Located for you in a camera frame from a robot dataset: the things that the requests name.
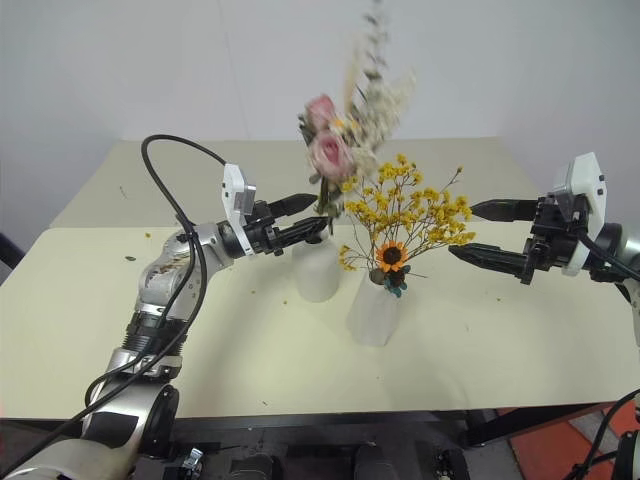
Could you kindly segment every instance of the frosted vase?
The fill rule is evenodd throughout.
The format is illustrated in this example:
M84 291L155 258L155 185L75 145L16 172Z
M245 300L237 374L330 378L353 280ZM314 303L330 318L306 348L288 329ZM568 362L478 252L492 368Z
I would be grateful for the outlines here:
M300 296L309 302L330 299L340 283L338 247L325 232L293 247L293 277Z
M347 315L353 340L373 347L386 345L398 326L399 303L398 297L365 274Z

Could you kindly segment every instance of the metal frame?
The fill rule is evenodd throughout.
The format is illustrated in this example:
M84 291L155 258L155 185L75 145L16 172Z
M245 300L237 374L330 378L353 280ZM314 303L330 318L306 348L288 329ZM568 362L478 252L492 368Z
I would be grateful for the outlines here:
M570 418L586 415L587 413L606 408L609 405L611 405L611 403L517 408L489 421L486 421L482 414L483 410L178 418L174 424L173 436L176 440L188 442L190 438L193 438L194 435L197 436L197 433L203 430L392 422L451 422L465 420L467 429L461 434L461 444L464 447L477 447L501 438L521 435ZM62 421L45 419L3 419L0 421L0 425L3 422L16 423L41 430L53 430L60 425Z

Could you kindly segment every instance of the small sunflower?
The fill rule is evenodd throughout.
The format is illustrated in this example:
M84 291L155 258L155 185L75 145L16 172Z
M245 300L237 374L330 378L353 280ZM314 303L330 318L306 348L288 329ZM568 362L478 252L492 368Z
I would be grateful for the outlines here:
M402 242L393 240L385 243L376 251L376 260L380 269L387 273L389 270L397 272L409 258L409 252Z

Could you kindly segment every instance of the pink rose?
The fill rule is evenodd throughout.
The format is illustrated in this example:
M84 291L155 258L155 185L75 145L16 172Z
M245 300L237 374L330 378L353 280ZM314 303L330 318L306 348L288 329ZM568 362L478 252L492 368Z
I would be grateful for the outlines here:
M328 95L320 95L306 105L307 121L316 132L326 130L336 116L336 109Z
M328 130L318 132L309 145L311 164L320 175L338 183L353 175L355 165L342 137Z

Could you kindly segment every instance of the black cable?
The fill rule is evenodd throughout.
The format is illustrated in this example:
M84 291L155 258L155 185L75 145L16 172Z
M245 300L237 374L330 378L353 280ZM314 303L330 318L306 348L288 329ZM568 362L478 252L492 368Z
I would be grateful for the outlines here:
M618 455L617 450L614 450L613 452L605 453L604 455L600 455L599 457L596 457L593 459L593 462L591 462L591 466L593 467L594 465L597 465L599 463L606 462L608 460L613 460L614 458L616 458L617 455Z
M582 462L580 465L574 466L569 475L565 477L565 480L573 478L582 479L587 473L589 473L589 469L592 467L596 460L596 453L598 452L598 448L600 448L600 443L602 443L602 438L607 431L609 422L625 403L633 400L638 394L640 394L640 388L626 394L624 397L613 404L613 406L609 409L607 414L602 419L602 422L600 422L600 426L598 427L598 431L596 432L596 436L593 439L593 443L591 444L591 448L589 449L589 453L587 453L584 462Z
M591 462L591 466L593 467L594 465L598 465L599 463L613 460L614 458L616 458L617 455L618 455L617 450L614 450L613 452L605 453L604 455L600 455L599 457L596 457L593 459L593 462ZM574 469L569 473L569 475L564 477L563 480L575 480L576 478L578 478L576 476L580 473L580 470L578 469L578 467L579 465L576 465Z
M599 247L596 244L596 242L594 242L589 238L586 230L584 229L577 230L576 235L578 237L578 240L580 240L584 244L584 246L587 247L589 251L593 253L596 257L598 257L600 260L610 263L620 273L623 273L628 277L631 277L634 280L637 280L638 282L640 282L640 273L636 272L635 270L630 268L628 265L624 264L623 262L618 260L616 257L611 255L609 252Z
M113 370L109 370L108 372L103 373L98 378L96 378L91 384L87 387L86 392L84 393L84 406L88 407L91 403L91 396L93 395L93 390L102 382L106 382L111 378L115 377L118 373L125 371L126 369L133 367L136 363L142 360L147 355L147 349L140 352L136 357L130 362L125 363L124 365L120 365L118 368L114 368Z
M152 164L151 164L151 160L149 158L149 153L148 153L148 149L149 149L149 144L151 144L151 142L157 141L157 140L169 140L172 142L177 142L177 143L182 143L184 145L188 145L190 147L195 148L196 150L199 150L203 153L206 153L207 155L210 155L211 157L215 158L218 162L220 162L220 164L222 164L223 166L227 164L227 162L224 160L224 158L222 158L220 155L218 155L217 153L209 150L206 147L203 147L202 145L199 145L187 138L183 138L183 137L177 137L175 135L167 135L167 134L163 134L163 133L159 133L156 135L151 135L147 138L145 138L140 146L141 149L141 154L142 154L142 159L144 161L145 166L147 167L147 171L149 172L149 174L151 175L151 178L153 178L153 181L155 182L155 184L157 185L157 187L160 189L160 191L162 192L162 194L165 196L165 198L169 201L169 203L171 204L171 207L174 209L174 211L176 212L176 215L181 215L184 219L186 219L191 225L193 225L193 223L191 221L189 221L189 219L187 218L187 216L185 215L184 211L182 210L182 208L180 207L180 205L178 205L178 202L176 202L175 198L173 197L173 195L171 195L171 193L167 190L166 186L164 185L164 183L162 182L162 180L160 179L160 177L158 176L158 174L156 173L155 169L153 168ZM164 323L167 313L169 312L169 310L171 310L171 307L173 306L173 303L175 302L175 299L178 297L178 294L180 294L180 292L182 291L182 289L186 286L186 283L189 281L189 277L191 276L191 273L193 272L193 268L189 269L187 271L187 274L184 276L184 278L182 279L181 283L178 284L178 287L176 288L174 295L172 296L172 298L169 299L169 301L167 302L167 305L165 306L165 309L163 311L163 314L160 317L160 323ZM85 406L89 406L89 404L91 403L91 395L93 394L93 390L103 381L107 381L109 379L112 379L113 377L115 377L118 373L121 373L122 371L132 367L133 365L135 365L136 363L138 363L140 360L142 360L145 357L144 353L140 353L136 356L135 359L131 360L130 362L126 363L125 365L122 365L118 368L115 368L109 372L105 372L104 374L100 375L98 378L96 378L95 380L93 380L93 382L91 382L91 384L87 387L87 390L85 391L84 394L84 404Z
M165 306L165 309L164 309L164 311L162 313L162 317L161 318L163 318L163 317L166 318L166 315L168 314L169 310L171 310L170 307L173 305L173 302L175 302L175 300L178 297L178 295L180 294L181 290L186 285L189 277L193 273L193 271L195 269L195 258L196 258L196 254L197 254L198 262L200 264L200 289L199 289L198 298L196 299L196 303L195 303L195 305L193 307L193 310L192 310L191 314L189 315L187 321L185 322L184 326L180 329L180 331L176 334L176 336L158 353L158 355L156 355L156 357L153 360L151 360L143 368L141 368L138 372L136 372L135 374L130 376L127 380L123 381L120 385L115 387L113 390L111 390L110 392L105 394L103 397L97 399L91 405L89 405L88 407L86 407L82 411L78 412L76 415L71 417L69 420L67 420L66 422L64 422L60 426L58 426L55 430L51 431L45 438L43 438L41 441L39 441L27 453L22 455L19 459L17 459L15 462L13 462L8 468L6 468L0 474L0 478L4 478L6 475L11 473L13 470L15 470L20 465L22 465L23 463L28 461L31 457L33 457L38 452L40 452L43 448L45 448L47 445L49 445L53 440L58 438L60 435L64 434L67 430L69 430L69 428L71 428L73 425L75 425L76 422L78 422L79 420L83 419L84 417L86 417L90 413L94 412L95 410L97 410L98 408L103 406L104 404L108 403L114 397L116 397L120 392L122 392L125 388L127 388L129 385L131 385L131 384L135 383L137 380L139 380L146 372L148 372L151 368L153 368L160 361L160 359L162 359L167 353L169 353L169 351L176 345L176 343L178 343L178 341L180 341L180 339L184 335L186 335L187 331L189 330L189 328L193 324L196 316L198 315L198 312L200 311L200 307L202 306L202 302L204 301L204 296L205 296L206 289L207 289L207 265L206 265L206 260L205 260L205 257L204 257L204 251L202 250L202 245L200 244L200 241L198 239L198 233L193 228L192 222L187 218L187 216L185 215L184 211L182 210L180 205L178 205L178 203L176 202L175 198L173 197L173 195L171 195L171 192L169 192L169 190L164 185L164 183L162 182L162 180L160 179L160 177L156 173L155 169L153 168L153 165L151 164L151 160L149 158L149 154L148 154L147 150L148 150L149 144L151 142L155 141L155 140L170 140L170 141L183 143L183 144L189 145L189 146L191 146L191 147L193 147L193 148L195 148L197 150L200 150L203 153L211 155L213 158L218 160L222 165L225 165L226 162L224 161L224 159L222 159L222 157L220 157L216 153L208 150L207 148L205 148L205 147L203 147L201 145L198 145L197 143L194 143L194 142L192 142L190 140L187 140L185 138L176 137L176 136L173 136L173 135L162 135L162 134L160 134L160 135L152 135L150 137L145 138L143 140L142 144L141 144L141 147L140 147L141 154L142 154L142 160L143 160L145 166L147 167L147 171L149 172L149 174L151 175L151 178L153 178L154 182L156 183L156 185L158 186L158 188L160 189L162 194L165 196L165 198L167 199L169 204L175 210L176 218L178 219L178 221L180 222L183 230L187 234L187 242L189 243L189 264L188 264L187 270L185 272L185 276L182 279L182 281L180 282L180 284L178 285L178 287L176 288L176 290L174 291L174 293L171 296L171 298L169 299L169 301L167 302L167 305Z

